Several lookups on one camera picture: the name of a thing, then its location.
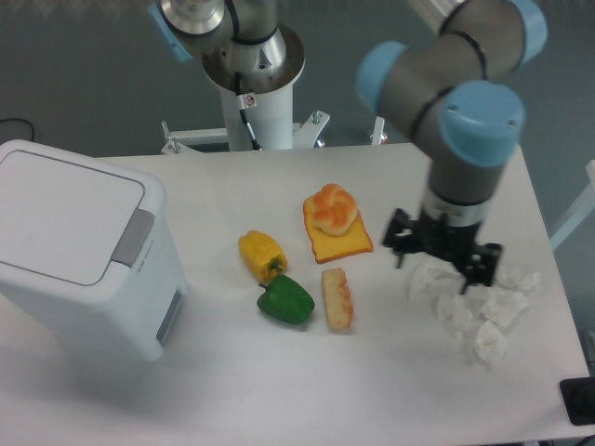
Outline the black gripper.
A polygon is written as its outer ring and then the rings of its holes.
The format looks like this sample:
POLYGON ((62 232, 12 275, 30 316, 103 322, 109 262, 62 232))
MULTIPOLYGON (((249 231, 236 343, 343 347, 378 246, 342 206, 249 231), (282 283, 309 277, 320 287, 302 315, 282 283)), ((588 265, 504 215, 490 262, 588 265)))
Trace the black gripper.
POLYGON ((426 253, 452 263, 464 277, 460 293, 472 286, 493 285, 504 247, 499 243, 477 245, 476 236, 482 222, 470 226, 450 226, 448 215, 433 218, 424 209, 418 220, 397 208, 386 228, 382 245, 396 256, 395 268, 403 266, 407 255, 426 253))

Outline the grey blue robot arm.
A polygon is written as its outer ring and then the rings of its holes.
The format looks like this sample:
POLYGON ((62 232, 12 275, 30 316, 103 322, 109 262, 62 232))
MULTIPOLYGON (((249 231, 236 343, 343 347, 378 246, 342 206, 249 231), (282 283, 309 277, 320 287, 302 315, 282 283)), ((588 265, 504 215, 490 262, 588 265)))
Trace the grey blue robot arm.
MULTIPOLYGON (((521 100, 498 77, 534 58, 548 25, 532 1, 415 1, 435 31, 415 51, 388 41, 356 74, 360 100, 430 158, 417 219, 397 210, 383 244, 398 257, 420 252, 451 263, 467 286, 491 285, 502 247, 478 244, 501 173, 525 121, 521 100)), ((155 1, 151 15, 176 57, 198 58, 221 92, 229 146, 295 146, 290 89, 305 61, 300 40, 273 1, 155 1)))

